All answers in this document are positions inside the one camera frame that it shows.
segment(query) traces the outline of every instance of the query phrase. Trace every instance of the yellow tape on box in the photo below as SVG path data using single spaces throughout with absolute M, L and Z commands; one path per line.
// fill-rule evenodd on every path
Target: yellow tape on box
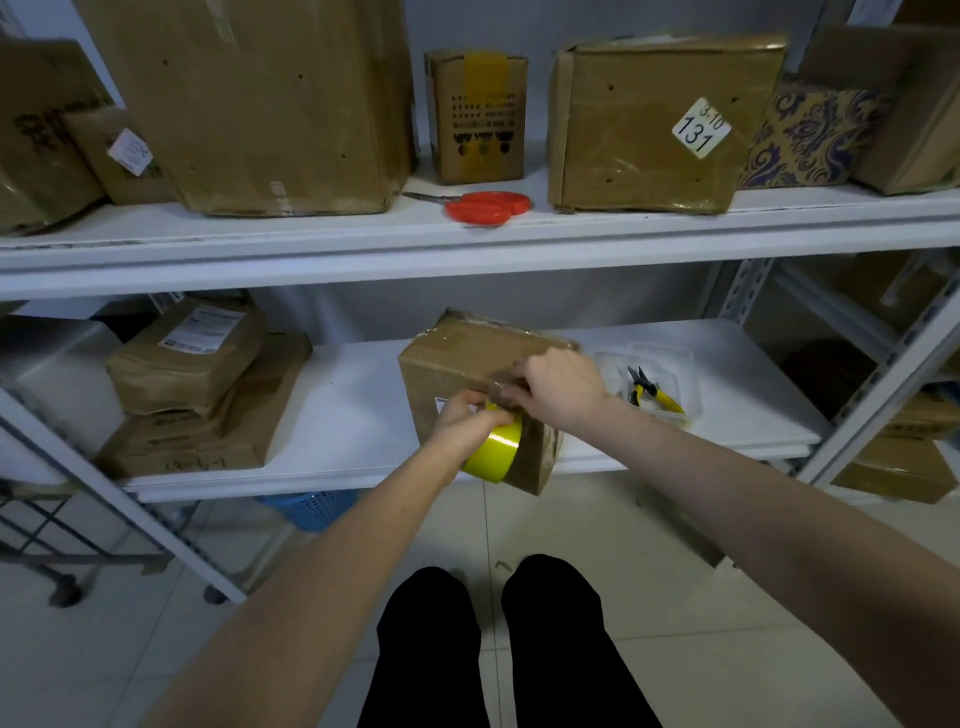
M 500 409 L 487 400 L 487 409 Z M 499 483 L 514 463 L 516 449 L 520 447 L 520 433 L 523 430 L 523 415 L 515 414 L 509 425 L 496 427 L 487 441 L 464 463 L 464 473 Z

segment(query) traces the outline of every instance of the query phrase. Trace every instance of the number label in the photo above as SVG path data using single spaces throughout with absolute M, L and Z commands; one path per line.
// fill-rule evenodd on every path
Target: number label
M 143 170 L 149 167 L 150 162 L 154 160 L 154 155 L 147 147 L 147 142 L 129 129 L 125 129 L 117 135 L 117 140 L 107 150 L 107 154 L 137 177 L 142 175 Z
M 674 125 L 673 135 L 697 158 L 703 159 L 732 130 L 730 123 L 707 99 L 698 99 Z

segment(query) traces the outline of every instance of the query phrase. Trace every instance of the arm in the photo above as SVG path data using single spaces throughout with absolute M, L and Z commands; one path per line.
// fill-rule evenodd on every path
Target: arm
M 512 415 L 470 403 L 441 413 L 431 440 L 301 549 L 187 665 L 145 726 L 315 726 L 400 557 L 461 463 Z
M 960 714 L 960 570 L 898 531 L 609 395 L 593 362 L 518 362 L 531 415 L 680 505 L 757 584 L 836 649 L 906 725 Z

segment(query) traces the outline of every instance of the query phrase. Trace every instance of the forearm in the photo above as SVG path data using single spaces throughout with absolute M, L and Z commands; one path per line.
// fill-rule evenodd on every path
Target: forearm
M 418 450 L 243 605 L 145 725 L 316 725 L 397 562 L 458 467 L 443 448 Z
M 824 637 L 901 720 L 943 707 L 958 674 L 960 572 L 800 481 L 604 400 L 580 436 L 674 502 Z M 904 695 L 904 686 L 919 694 Z

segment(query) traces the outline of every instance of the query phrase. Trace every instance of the left hand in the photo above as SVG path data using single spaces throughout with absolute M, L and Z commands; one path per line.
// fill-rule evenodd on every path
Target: left hand
M 512 412 L 484 409 L 486 401 L 486 395 L 470 390 L 451 397 L 437 418 L 430 443 L 449 450 L 458 463 L 469 458 L 490 437 L 495 427 L 509 425 L 514 420 Z M 474 414 L 471 404 L 479 405 L 481 409 Z

